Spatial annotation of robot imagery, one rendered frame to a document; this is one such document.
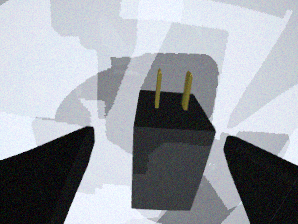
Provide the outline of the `black two-prong charger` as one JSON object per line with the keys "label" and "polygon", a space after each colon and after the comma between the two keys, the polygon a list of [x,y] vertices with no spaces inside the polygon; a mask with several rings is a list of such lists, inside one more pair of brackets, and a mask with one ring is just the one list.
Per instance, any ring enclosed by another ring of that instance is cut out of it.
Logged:
{"label": "black two-prong charger", "polygon": [[186,72],[184,93],[140,89],[133,124],[132,208],[190,210],[204,176],[216,128],[190,93],[193,76]]}

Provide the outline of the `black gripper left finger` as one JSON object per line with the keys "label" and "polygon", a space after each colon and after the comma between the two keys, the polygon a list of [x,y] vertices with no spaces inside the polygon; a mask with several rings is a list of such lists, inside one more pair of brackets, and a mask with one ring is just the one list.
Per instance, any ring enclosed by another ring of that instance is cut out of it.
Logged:
{"label": "black gripper left finger", "polygon": [[64,224],[94,148],[94,128],[0,160],[0,224]]}

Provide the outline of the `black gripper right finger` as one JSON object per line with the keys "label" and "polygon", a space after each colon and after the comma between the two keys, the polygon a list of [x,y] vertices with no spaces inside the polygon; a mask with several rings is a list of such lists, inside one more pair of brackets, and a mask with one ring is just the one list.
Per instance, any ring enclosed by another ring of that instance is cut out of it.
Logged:
{"label": "black gripper right finger", "polygon": [[298,224],[298,165],[227,136],[223,155],[250,224]]}

